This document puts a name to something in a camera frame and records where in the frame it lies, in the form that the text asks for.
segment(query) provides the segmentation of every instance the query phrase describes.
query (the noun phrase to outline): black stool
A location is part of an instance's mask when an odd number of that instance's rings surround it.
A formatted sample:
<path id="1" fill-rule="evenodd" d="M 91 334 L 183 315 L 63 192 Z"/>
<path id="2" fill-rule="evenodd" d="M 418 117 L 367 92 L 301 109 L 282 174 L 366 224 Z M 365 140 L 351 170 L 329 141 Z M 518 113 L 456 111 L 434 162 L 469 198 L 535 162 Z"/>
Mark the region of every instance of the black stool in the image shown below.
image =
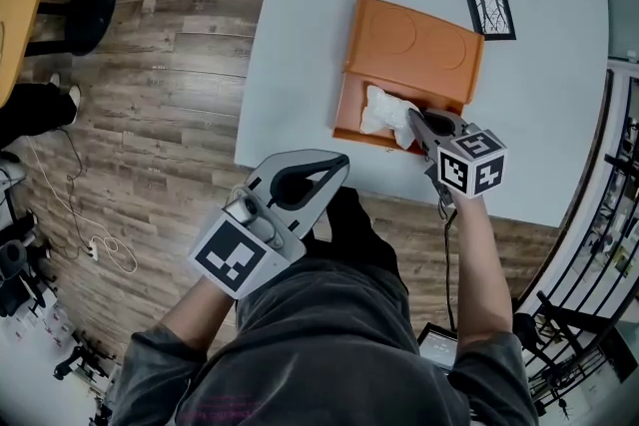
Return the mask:
<path id="1" fill-rule="evenodd" d="M 65 52 L 88 54 L 107 32 L 115 5 L 116 0 L 71 0 L 67 4 L 40 2 L 38 14 L 66 17 L 64 40 L 30 42 L 25 57 Z"/>

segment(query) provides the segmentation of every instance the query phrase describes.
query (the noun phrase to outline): hand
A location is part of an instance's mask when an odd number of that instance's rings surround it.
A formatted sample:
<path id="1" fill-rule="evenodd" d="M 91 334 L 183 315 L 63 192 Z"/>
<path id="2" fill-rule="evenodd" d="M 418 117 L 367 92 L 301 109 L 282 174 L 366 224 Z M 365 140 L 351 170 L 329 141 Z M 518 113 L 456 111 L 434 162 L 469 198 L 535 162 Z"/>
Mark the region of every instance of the hand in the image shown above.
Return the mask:
<path id="1" fill-rule="evenodd" d="M 468 210 L 479 210 L 484 212 L 486 211 L 486 205 L 483 201 L 483 196 L 469 199 L 464 194 L 461 194 L 454 189 L 449 190 L 450 195 L 452 196 L 452 201 L 460 213 Z"/>

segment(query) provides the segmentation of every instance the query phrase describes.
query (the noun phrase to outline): framed picture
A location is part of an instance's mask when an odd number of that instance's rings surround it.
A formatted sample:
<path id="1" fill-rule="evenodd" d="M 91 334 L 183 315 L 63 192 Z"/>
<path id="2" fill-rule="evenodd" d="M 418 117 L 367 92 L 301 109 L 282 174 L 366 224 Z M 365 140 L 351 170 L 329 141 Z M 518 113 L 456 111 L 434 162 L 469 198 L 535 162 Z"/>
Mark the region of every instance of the framed picture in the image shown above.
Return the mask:
<path id="1" fill-rule="evenodd" d="M 487 41 L 517 39 L 508 0 L 466 0 L 475 32 Z"/>

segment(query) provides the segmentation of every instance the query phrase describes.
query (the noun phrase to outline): white tissue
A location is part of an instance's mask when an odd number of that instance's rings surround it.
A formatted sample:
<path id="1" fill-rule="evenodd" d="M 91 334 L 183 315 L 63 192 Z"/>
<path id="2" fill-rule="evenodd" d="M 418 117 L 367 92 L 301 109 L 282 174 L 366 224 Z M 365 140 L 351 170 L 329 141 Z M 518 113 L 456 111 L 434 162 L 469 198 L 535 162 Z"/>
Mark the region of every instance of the white tissue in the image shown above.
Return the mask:
<path id="1" fill-rule="evenodd" d="M 359 130 L 363 134 L 372 134 L 390 128 L 394 131 L 397 144 L 407 150 L 415 139 L 408 121 L 408 109 L 418 108 L 411 102 L 385 93 L 377 86 L 368 86 L 366 96 L 368 104 L 361 115 Z"/>

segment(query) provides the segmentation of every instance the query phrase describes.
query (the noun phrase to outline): wooden floor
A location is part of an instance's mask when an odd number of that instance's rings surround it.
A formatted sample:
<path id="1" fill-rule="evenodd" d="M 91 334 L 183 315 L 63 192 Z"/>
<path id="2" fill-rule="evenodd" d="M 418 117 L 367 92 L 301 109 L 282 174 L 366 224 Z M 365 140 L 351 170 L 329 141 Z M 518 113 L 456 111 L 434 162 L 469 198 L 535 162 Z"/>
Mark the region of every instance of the wooden floor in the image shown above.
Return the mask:
<path id="1" fill-rule="evenodd" d="M 60 71 L 63 85 L 83 93 L 79 118 L 69 133 L 81 154 L 76 181 L 79 212 L 106 225 L 134 251 L 139 268 L 118 270 L 101 251 L 84 254 L 71 216 L 54 199 L 25 141 L 14 145 L 28 168 L 17 187 L 19 209 L 31 208 L 41 232 L 58 246 L 50 270 L 59 297 L 79 328 L 122 356 L 132 332 L 154 324 L 196 279 L 186 256 L 212 204 L 222 204 L 248 171 L 233 163 L 238 117 L 253 36 L 263 0 L 118 0 L 98 49 L 85 57 L 29 58 L 24 80 L 46 81 Z M 59 30 L 52 17 L 37 33 Z M 77 163 L 64 134 L 34 139 L 59 196 Z M 424 178 L 424 186 L 430 184 Z M 364 197 L 374 228 L 396 249 L 410 289 L 416 332 L 426 321 L 447 324 L 442 221 L 435 208 Z M 103 235 L 80 220 L 84 239 Z M 518 295 L 552 247 L 557 229 L 511 220 L 494 222 L 502 263 Z M 319 237 L 329 236 L 324 221 Z M 452 230 L 452 251 L 456 232 Z M 119 262 L 128 265 L 125 257 Z M 453 255 L 453 282 L 456 282 Z M 232 316 L 216 345 L 235 335 Z"/>

